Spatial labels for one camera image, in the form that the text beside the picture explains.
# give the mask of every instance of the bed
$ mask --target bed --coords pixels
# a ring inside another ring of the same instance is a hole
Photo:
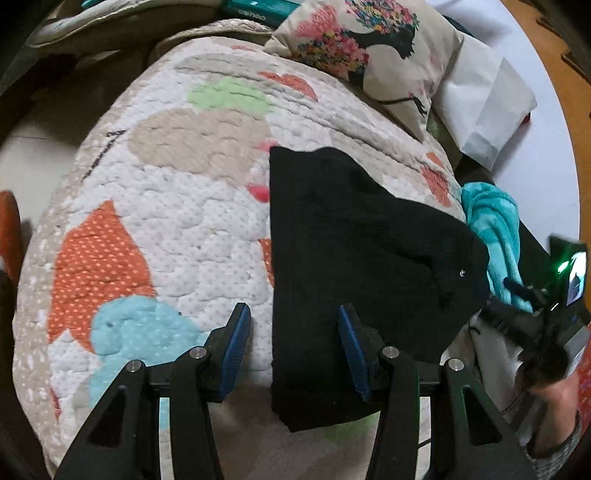
[[[270,409],[274,145],[338,148],[393,195],[464,219],[437,141],[411,138],[342,82],[235,38],[174,47],[90,132],[25,259],[14,382],[51,471],[127,361],[174,360],[244,301],[238,385],[210,406],[225,478],[365,477],[377,415],[289,433]],[[164,479],[169,440],[162,403]]]

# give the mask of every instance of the light blue patch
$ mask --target light blue patch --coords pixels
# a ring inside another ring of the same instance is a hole
[[[105,303],[92,319],[90,341],[103,365],[89,381],[94,407],[117,374],[130,360],[148,367],[176,360],[210,332],[200,330],[189,318],[165,303],[134,295]],[[160,401],[160,428],[168,428],[170,402]]]

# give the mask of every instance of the pillow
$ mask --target pillow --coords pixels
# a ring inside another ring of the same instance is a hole
[[[424,0],[306,0],[265,51],[350,81],[422,141],[459,46],[455,28]]]

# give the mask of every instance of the bolt head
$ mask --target bolt head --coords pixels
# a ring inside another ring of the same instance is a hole
[[[189,350],[189,355],[197,360],[207,355],[207,349],[204,346],[196,346]]]
[[[142,362],[139,360],[131,360],[125,365],[125,369],[131,373],[137,372],[140,368],[142,368]]]
[[[394,346],[385,346],[382,348],[382,355],[386,358],[396,358],[400,351]]]
[[[454,372],[464,370],[464,362],[462,362],[459,358],[452,358],[447,364]]]

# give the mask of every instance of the green patch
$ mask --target green patch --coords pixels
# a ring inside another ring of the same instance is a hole
[[[188,100],[202,109],[223,108],[261,115],[272,111],[272,103],[264,93],[231,77],[216,83],[197,85],[189,93]]]
[[[352,437],[359,436],[368,432],[379,420],[379,412],[369,415],[368,417],[349,421],[347,423],[339,423],[323,429],[324,437],[333,442],[339,443],[349,440]]]

